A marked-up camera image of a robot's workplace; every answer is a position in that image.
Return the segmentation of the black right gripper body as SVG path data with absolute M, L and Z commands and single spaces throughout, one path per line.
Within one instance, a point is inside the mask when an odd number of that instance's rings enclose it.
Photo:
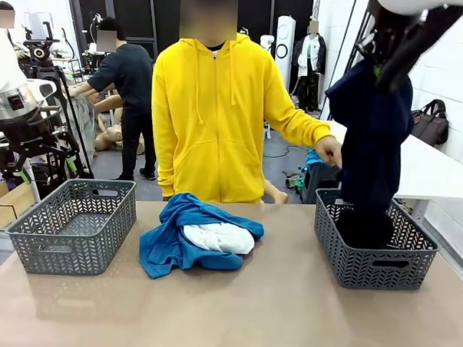
M 417 30 L 419 15 L 400 15 L 385 10 L 368 10 L 368 30 L 359 39 L 359 53 L 384 65 Z

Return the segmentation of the person's left hand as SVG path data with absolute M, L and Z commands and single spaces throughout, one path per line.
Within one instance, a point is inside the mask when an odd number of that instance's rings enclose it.
M 325 164 L 331 167 L 342 167 L 341 144 L 334 136 L 325 136 L 315 144 L 315 150 Z

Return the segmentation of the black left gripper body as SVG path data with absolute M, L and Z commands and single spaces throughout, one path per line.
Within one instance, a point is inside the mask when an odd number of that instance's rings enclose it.
M 41 114 L 35 116 L 32 125 L 27 124 L 26 121 L 30 119 L 33 114 L 29 113 L 24 115 L 23 124 L 10 124 L 5 128 L 5 138 L 9 142 L 9 147 L 16 153 L 20 153 L 25 148 L 21 145 L 24 142 L 34 142 L 36 149 L 39 149 L 40 144 L 47 144 L 52 147 L 55 145 L 55 137 L 52 132 L 55 130 L 55 124 L 59 125 L 59 119 L 44 119 Z

